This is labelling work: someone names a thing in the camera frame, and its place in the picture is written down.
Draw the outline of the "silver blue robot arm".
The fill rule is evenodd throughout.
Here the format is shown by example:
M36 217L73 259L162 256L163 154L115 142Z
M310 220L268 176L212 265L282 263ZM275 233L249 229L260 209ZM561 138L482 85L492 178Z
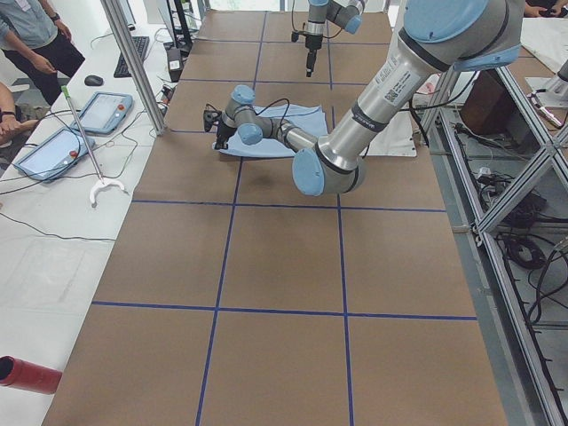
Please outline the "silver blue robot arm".
M366 9L365 0L351 0L347 5L337 1L309 1L308 20L300 32L308 50L306 58L306 76L311 77L316 64L317 54L322 47L324 30L329 21L349 34L355 34L362 23L362 14Z
M409 1L387 59L350 112L330 134L316 137L284 118L260 116L254 91L237 85L224 110L205 110L205 130L215 128L215 147L237 134L246 145L264 138L292 149L292 174L301 193L348 193L365 177L363 150L434 74L449 68L478 71L517 59L522 1Z

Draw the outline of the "seated person forearm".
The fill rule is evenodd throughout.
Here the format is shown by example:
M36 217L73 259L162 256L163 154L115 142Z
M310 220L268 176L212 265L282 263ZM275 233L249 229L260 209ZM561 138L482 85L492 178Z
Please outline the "seated person forearm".
M20 121L12 92L1 83L1 146L11 142L19 134L32 130L37 123L37 120Z

